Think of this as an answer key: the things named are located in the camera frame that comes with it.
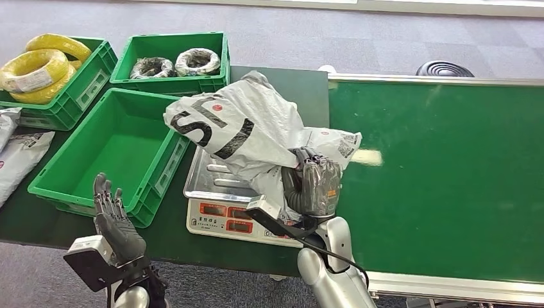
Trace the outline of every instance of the black lettering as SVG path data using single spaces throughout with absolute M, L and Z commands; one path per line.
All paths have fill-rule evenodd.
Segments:
M 208 124 L 202 121 L 197 121 L 182 126 L 178 125 L 179 119 L 187 117 L 189 115 L 190 113 L 188 113 L 187 111 L 183 111 L 179 114 L 174 115 L 172 121 L 170 121 L 170 125 L 172 125 L 172 127 L 175 128 L 176 131 L 178 131 L 182 135 L 192 132 L 193 130 L 201 130 L 204 136 L 202 136 L 202 139 L 200 139 L 200 141 L 198 141 L 196 144 L 201 147 L 207 146 L 208 142 L 210 142 L 210 139 L 212 138 L 212 128 Z
M 205 116 L 208 120 L 212 121 L 215 125 L 219 126 L 220 128 L 224 128 L 226 126 L 225 122 L 223 122 L 215 114 L 209 112 L 206 108 L 202 107 L 202 104 L 206 103 L 207 101 L 213 101 L 213 100 L 215 99 L 214 98 L 200 99 L 198 101 L 195 101 L 191 105 L 191 107 L 194 108 L 199 113 L 201 113 L 203 116 Z
M 236 134 L 230 141 L 225 144 L 219 151 L 215 152 L 215 155 L 222 159 L 227 159 L 231 157 L 236 150 L 238 150 L 246 140 L 248 140 L 248 137 L 251 135 L 251 132 L 253 131 L 253 122 L 251 122 L 249 119 L 244 119 L 244 124 L 242 125 L 242 128 L 240 129 L 240 132 Z

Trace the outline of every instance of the black cable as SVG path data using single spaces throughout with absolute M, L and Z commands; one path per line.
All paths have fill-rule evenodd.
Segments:
M 368 284 L 370 283 L 370 280 L 368 279 L 368 274 L 366 273 L 366 271 L 360 267 L 357 263 L 355 263 L 354 261 L 351 261 L 350 259 L 348 258 L 344 258 L 342 257 L 341 255 L 337 255 L 336 253 L 334 252 L 330 252 L 326 249 L 322 249 L 320 247 L 317 247 L 316 245 L 314 244 L 311 244 L 309 242 L 307 242 L 306 240 L 304 239 L 297 239 L 297 238 L 294 238 L 295 240 L 299 241 L 302 245 L 304 246 L 308 246 L 309 248 L 313 249 L 314 251 L 316 252 L 320 252 L 320 253 L 324 253 L 325 255 L 329 255 L 331 257 L 335 257 L 336 259 L 340 259 L 342 261 L 344 261 L 345 263 L 348 263 L 349 265 L 352 265 L 353 267 L 357 268 L 359 271 L 361 271 L 361 273 L 364 275 L 364 280 L 366 282 L 366 289 L 368 289 Z
M 107 287 L 106 294 L 108 295 L 107 296 L 108 305 L 106 306 L 106 308 L 110 308 L 112 306 L 112 286 Z

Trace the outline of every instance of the white package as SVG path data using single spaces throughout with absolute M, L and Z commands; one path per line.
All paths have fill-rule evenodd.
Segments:
M 0 153 L 0 207 L 49 149 L 54 132 L 15 135 Z
M 304 127 L 296 104 L 256 71 L 216 93 L 181 98 L 166 108 L 164 121 L 223 160 L 268 201 L 283 205 L 292 220 L 300 216 L 287 207 L 280 172 L 281 166 L 297 165 L 288 149 L 314 148 L 344 170 L 361 143 L 360 133 Z
M 17 128 L 20 117 L 20 107 L 0 110 L 0 153 Z

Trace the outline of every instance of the yellow wire coil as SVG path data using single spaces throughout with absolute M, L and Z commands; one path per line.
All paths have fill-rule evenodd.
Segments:
M 72 65 L 68 65 L 68 73 L 58 80 L 56 83 L 32 93 L 10 93 L 10 95 L 20 103 L 43 105 L 49 103 L 55 95 L 70 81 L 74 76 L 76 69 Z
M 68 66 L 68 59 L 59 50 L 29 51 L 0 69 L 0 81 L 8 92 L 34 92 L 60 80 L 68 73 Z
M 80 69 L 82 62 L 79 60 L 70 61 L 70 65 L 73 66 L 75 69 Z
M 26 44 L 26 51 L 46 48 L 58 49 L 63 53 L 76 57 L 81 62 L 85 62 L 91 54 L 90 49 L 83 43 L 58 34 L 42 34 Z

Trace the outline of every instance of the empty green crate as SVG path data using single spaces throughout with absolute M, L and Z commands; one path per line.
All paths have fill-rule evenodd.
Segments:
M 51 130 L 71 130 L 108 82 L 117 63 L 117 57 L 110 43 L 103 38 L 71 38 L 84 43 L 92 53 L 49 103 L 22 104 L 14 100 L 6 91 L 0 91 L 0 109 L 22 108 L 19 125 Z
M 114 188 L 123 189 L 124 206 L 134 225 L 148 227 L 189 145 L 162 119 L 166 106 L 176 100 L 108 90 L 28 192 L 52 201 L 59 210 L 94 216 L 92 184 L 104 172 Z
M 218 75 L 186 76 L 168 78 L 129 79 L 130 71 L 139 58 L 159 56 L 176 63 L 180 53 L 191 48 L 213 50 L 221 59 Z M 190 96 L 204 92 L 215 92 L 228 85 L 230 77 L 230 55 L 226 36 L 222 32 L 137 35 L 128 40 L 123 54 L 115 66 L 110 82 L 114 87 L 161 93 L 175 96 Z

